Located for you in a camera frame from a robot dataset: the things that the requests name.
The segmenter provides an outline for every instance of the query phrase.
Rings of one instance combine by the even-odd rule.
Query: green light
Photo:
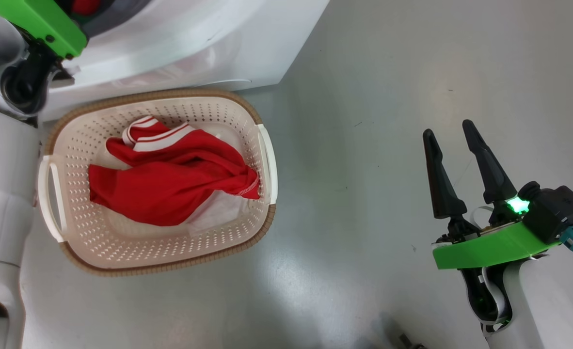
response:
[[[509,204],[511,208],[513,208],[515,213],[519,214],[528,212],[528,205],[530,204],[528,201],[523,201],[519,197],[508,200],[506,203]]]

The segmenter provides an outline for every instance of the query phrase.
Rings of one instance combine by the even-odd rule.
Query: beige perforated basket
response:
[[[146,115],[169,127],[188,122],[236,148],[258,172],[261,198],[244,201],[236,219],[196,234],[185,224],[138,223],[92,203],[89,164],[124,168],[107,157],[105,141]],[[233,93],[210,90],[129,95],[68,113],[49,137],[38,180],[41,212],[52,236],[78,267],[103,276],[173,270],[245,250],[269,229],[277,194],[273,147],[257,112]]]

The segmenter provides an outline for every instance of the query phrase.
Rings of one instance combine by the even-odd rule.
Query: brown basket rim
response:
[[[106,99],[104,101],[94,102],[87,106],[82,106],[79,108],[74,109],[71,112],[68,112],[65,116],[61,117],[54,128],[49,134],[47,143],[45,145],[45,155],[52,155],[54,153],[54,145],[56,144],[56,140],[60,135],[61,130],[69,124],[72,120],[85,115],[90,112],[100,111],[102,109],[113,108],[118,106],[124,106],[126,104],[136,103],[136,102],[147,102],[153,101],[155,99],[167,99],[167,98],[182,98],[182,97],[220,97],[230,99],[231,101],[239,104],[242,106],[246,111],[250,114],[253,118],[255,124],[262,124],[262,120],[258,115],[257,111],[254,107],[249,104],[245,99],[239,97],[235,93],[227,92],[227,91],[220,91],[215,89],[170,89],[165,91],[155,91],[155,92],[148,92],[148,93],[138,93],[137,95],[125,95],[123,97],[115,97],[111,99]],[[200,263],[205,263],[208,261],[213,261],[218,258],[223,258],[226,256],[230,256],[231,254],[236,254],[237,252],[242,252],[243,250],[247,250],[248,248],[254,246],[260,239],[262,239],[271,223],[273,222],[273,217],[275,216],[276,212],[276,205],[271,204],[269,205],[269,210],[267,211],[267,216],[265,217],[265,221],[260,228],[260,230],[254,234],[249,240],[240,243],[238,245],[225,248],[224,250],[220,250],[217,252],[213,252],[211,254],[205,254],[203,256],[198,256],[194,258],[188,258],[186,260],[174,261],[170,263],[162,263],[158,265],[149,265],[145,267],[133,267],[133,268],[119,268],[119,269],[110,269],[110,268],[99,268],[95,267],[84,261],[80,258],[71,248],[71,245],[67,241],[63,241],[59,243],[59,246],[65,256],[69,258],[69,260],[76,265],[76,267],[80,268],[83,271],[89,272],[90,274],[94,274],[97,276],[133,276],[133,275],[143,275],[143,274],[152,274],[154,272],[163,272],[163,271],[170,271],[180,268],[191,267],[192,265],[197,265]]]

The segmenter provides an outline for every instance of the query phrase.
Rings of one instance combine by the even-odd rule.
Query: floor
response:
[[[472,119],[515,187],[573,190],[573,0],[333,0],[277,86],[242,91],[271,133],[280,196],[255,247],[98,278],[40,219],[21,290],[25,349],[485,349],[458,272],[439,271],[422,132],[482,202]],[[543,260],[573,301],[573,254]]]

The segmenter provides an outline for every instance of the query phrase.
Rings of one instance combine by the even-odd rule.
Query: basket handle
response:
[[[269,181],[271,182],[271,197],[269,204],[273,205],[278,199],[278,166],[276,165],[276,155],[273,153],[273,145],[271,144],[271,138],[269,138],[269,132],[263,124],[258,124],[258,130],[260,130],[260,135],[263,137],[263,143],[265,144],[265,155],[267,157],[267,167],[269,168]]]
[[[54,212],[52,212],[51,204],[49,201],[49,172],[52,172],[52,181],[54,182],[54,191],[56,194],[56,204],[58,204],[58,216],[60,217],[60,225],[58,226],[54,219]],[[39,166],[39,177],[37,183],[37,193],[39,197],[39,206],[41,207],[41,214],[45,220],[45,225],[49,229],[50,234],[59,243],[64,242],[63,234],[61,231],[67,230],[67,219],[64,216],[63,206],[63,192],[60,186],[60,177],[58,177],[58,166],[54,163],[51,155],[45,155]]]

